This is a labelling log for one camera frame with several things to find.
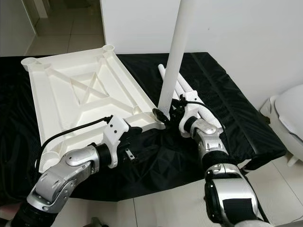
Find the black cable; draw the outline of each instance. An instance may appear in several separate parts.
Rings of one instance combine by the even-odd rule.
[[[70,133],[70,132],[73,132],[73,131],[76,131],[76,130],[79,130],[79,129],[83,129],[83,128],[89,127],[89,126],[91,126],[91,125],[97,124],[97,123],[102,122],[102,121],[106,121],[106,122],[108,123],[108,122],[112,119],[112,117],[113,117],[112,115],[111,115],[110,117],[103,117],[103,118],[100,118],[100,119],[98,119],[98,120],[96,120],[96,121],[93,121],[93,122],[90,122],[90,123],[87,123],[87,124],[83,124],[83,125],[80,125],[80,126],[78,126],[78,127],[75,127],[75,128],[68,129],[68,130],[66,130],[66,131],[60,132],[60,133],[58,133],[58,134],[56,134],[56,135],[54,135],[54,136],[48,138],[48,139],[42,144],[42,146],[41,146],[40,155],[38,156],[37,162],[36,162],[36,173],[39,173],[40,159],[41,159],[42,152],[44,151],[46,145],[47,145],[50,141],[52,141],[52,140],[54,140],[54,139],[56,139],[56,138],[58,138],[58,137],[60,137],[60,136],[63,136],[63,135],[65,135],[65,134],[68,134],[68,133]]]
[[[205,104],[201,103],[201,102],[195,102],[195,101],[181,101],[181,103],[186,103],[186,104],[198,104],[198,105],[201,105],[201,106],[204,106],[206,109],[208,109],[212,114],[213,116],[218,120],[218,122],[221,124],[223,130],[225,128],[225,126],[221,123],[220,119],[217,117],[217,115],[212,111],[212,109],[210,109],[208,106],[206,106]]]
[[[265,222],[267,222],[267,223],[270,224],[270,222],[269,222],[269,220],[268,220],[268,218],[267,218],[267,216],[266,216],[266,214],[265,214],[265,212],[264,212],[264,210],[263,210],[263,208],[262,208],[262,206],[261,206],[261,203],[260,203],[260,201],[259,201],[259,199],[258,199],[258,197],[257,197],[257,194],[256,194],[254,188],[252,187],[252,185],[251,185],[250,181],[248,180],[247,176],[244,176],[244,178],[247,180],[248,184],[251,186],[252,190],[254,191],[254,193],[255,193],[255,195],[256,195],[257,202],[258,202],[258,209],[259,209],[259,211],[260,211],[260,214],[261,214],[263,220],[264,220]]]

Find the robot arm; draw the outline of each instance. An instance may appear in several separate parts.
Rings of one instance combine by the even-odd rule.
[[[226,227],[246,227],[251,224],[272,226],[258,220],[258,200],[251,185],[231,161],[220,139],[222,128],[209,123],[218,125],[216,118],[205,112],[207,121],[197,118],[201,107],[194,103],[198,99],[196,91],[183,94],[182,99],[188,104],[179,130],[183,137],[190,136],[198,144],[205,173],[205,201],[209,219]]]
[[[113,116],[103,133],[100,145],[69,151],[60,162],[46,170],[27,197],[27,202],[8,227],[50,227],[62,210],[73,190],[102,167],[113,168],[118,163],[117,149],[120,138],[129,131],[129,125]]]

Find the floor tile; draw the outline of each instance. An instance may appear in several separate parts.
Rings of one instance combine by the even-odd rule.
[[[248,162],[250,162],[250,161],[251,161],[251,159],[247,159],[247,160],[245,160],[245,161],[239,163],[239,164],[238,164],[238,168],[239,168],[239,169],[243,168],[243,167],[244,167]]]
[[[71,29],[73,35],[103,34],[102,18],[99,15],[75,15]]]
[[[100,48],[104,44],[103,35],[71,35],[68,52]]]
[[[67,9],[64,0],[50,0],[49,3],[52,9],[52,13]]]
[[[204,180],[134,199],[138,227],[219,227],[206,213]]]
[[[75,16],[83,17],[83,16],[101,16],[100,10],[100,2],[97,1],[96,5],[92,5],[91,7],[87,8],[77,8],[77,9],[70,9],[74,12]]]
[[[8,204],[0,207],[0,218],[12,220],[20,208],[21,203]]]
[[[69,35],[73,23],[73,13],[66,10],[59,14],[55,12],[49,18],[39,19],[36,25],[38,35]]]
[[[92,217],[98,217],[110,227],[136,226],[133,199],[102,202],[70,198],[52,227],[81,227],[90,223]]]
[[[287,224],[303,214],[302,204],[272,162],[247,177],[272,224]]]
[[[303,162],[298,160],[292,167],[287,166],[291,154],[273,160],[274,165],[303,204]]]
[[[51,55],[67,53],[69,39],[69,35],[37,36],[27,54]]]

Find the black tablecloth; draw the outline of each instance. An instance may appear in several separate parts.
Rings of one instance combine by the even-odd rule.
[[[118,57],[157,105],[162,86],[157,66],[166,65],[168,54]],[[29,76],[20,64],[23,58],[0,58],[0,205],[26,198],[35,183],[33,166],[40,155]],[[185,53],[180,73],[225,125],[222,140],[235,163],[251,159],[246,169],[254,170],[285,154],[280,139],[208,53]],[[132,151],[140,157],[139,163],[102,169],[81,183],[73,197],[118,201],[204,177],[196,144],[181,138],[177,131],[150,130],[134,144]]]

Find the silver arm casing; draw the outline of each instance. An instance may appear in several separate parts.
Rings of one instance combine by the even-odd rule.
[[[206,182],[211,182],[210,186],[213,185],[217,192],[224,226],[234,226],[226,215],[228,209],[224,206],[226,200],[250,200],[251,210],[255,217],[258,216],[257,197],[237,166],[227,163],[214,165],[206,171],[205,179]]]
[[[192,123],[190,136],[198,143],[201,163],[203,157],[211,152],[223,152],[225,156],[228,156],[228,152],[220,139],[220,134],[221,131],[218,128],[201,118]],[[205,190],[208,190],[208,196],[205,197],[207,214],[213,222],[221,223],[225,227],[234,226],[234,220],[230,220],[230,216],[226,212],[231,211],[237,215],[237,209],[227,206],[226,202],[228,201],[248,202],[247,217],[257,218],[257,197],[236,165],[230,163],[212,165],[205,172],[205,180]]]
[[[46,170],[27,197],[33,207],[59,213],[75,187],[99,171],[99,156],[92,145],[66,153]]]

